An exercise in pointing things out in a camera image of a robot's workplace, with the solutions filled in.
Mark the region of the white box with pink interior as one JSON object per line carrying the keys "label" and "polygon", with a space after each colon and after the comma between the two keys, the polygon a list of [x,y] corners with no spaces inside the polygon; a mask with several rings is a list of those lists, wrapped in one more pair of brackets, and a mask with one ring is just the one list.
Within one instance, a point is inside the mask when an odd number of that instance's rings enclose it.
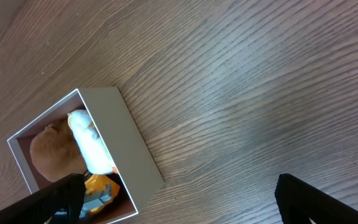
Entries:
{"label": "white box with pink interior", "polygon": [[28,123],[7,142],[31,193],[50,183],[30,160],[30,142],[46,125],[86,109],[114,161],[121,189],[113,203],[90,223],[115,223],[137,215],[161,189],[164,179],[117,87],[77,88]]}

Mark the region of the white plush duck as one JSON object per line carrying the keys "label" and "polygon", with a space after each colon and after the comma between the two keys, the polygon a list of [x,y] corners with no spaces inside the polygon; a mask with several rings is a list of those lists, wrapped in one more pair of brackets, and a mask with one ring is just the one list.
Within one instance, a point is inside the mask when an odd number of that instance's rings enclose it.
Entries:
{"label": "white plush duck", "polygon": [[68,125],[92,174],[117,174],[117,167],[87,110],[68,113]]}

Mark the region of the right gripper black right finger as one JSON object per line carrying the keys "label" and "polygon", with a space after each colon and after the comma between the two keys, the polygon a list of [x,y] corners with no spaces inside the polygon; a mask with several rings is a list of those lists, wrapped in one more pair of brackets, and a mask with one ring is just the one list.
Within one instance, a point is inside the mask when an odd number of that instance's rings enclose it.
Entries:
{"label": "right gripper black right finger", "polygon": [[358,211],[291,174],[279,175],[275,199],[284,224],[353,224]]}

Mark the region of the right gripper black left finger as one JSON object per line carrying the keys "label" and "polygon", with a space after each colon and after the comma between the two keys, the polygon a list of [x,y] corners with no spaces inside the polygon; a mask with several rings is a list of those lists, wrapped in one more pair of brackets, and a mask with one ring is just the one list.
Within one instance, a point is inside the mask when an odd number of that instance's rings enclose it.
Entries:
{"label": "right gripper black left finger", "polygon": [[0,211],[0,223],[78,223],[85,177],[70,174]]}

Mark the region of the yellow toy crane truck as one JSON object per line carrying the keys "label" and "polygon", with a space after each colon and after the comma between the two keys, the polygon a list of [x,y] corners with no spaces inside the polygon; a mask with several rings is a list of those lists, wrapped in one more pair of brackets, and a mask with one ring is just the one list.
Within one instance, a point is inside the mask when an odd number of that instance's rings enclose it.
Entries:
{"label": "yellow toy crane truck", "polygon": [[85,175],[85,199],[80,211],[80,219],[88,219],[99,213],[105,206],[113,202],[118,195],[120,185],[106,175]]}

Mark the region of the brown plush toy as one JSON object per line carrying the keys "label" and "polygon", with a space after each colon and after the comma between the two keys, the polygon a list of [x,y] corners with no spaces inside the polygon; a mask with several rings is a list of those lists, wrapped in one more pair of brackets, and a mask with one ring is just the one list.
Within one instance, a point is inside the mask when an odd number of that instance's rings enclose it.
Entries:
{"label": "brown plush toy", "polygon": [[54,121],[38,133],[31,141],[30,156],[37,171],[50,182],[87,171],[67,119]]}

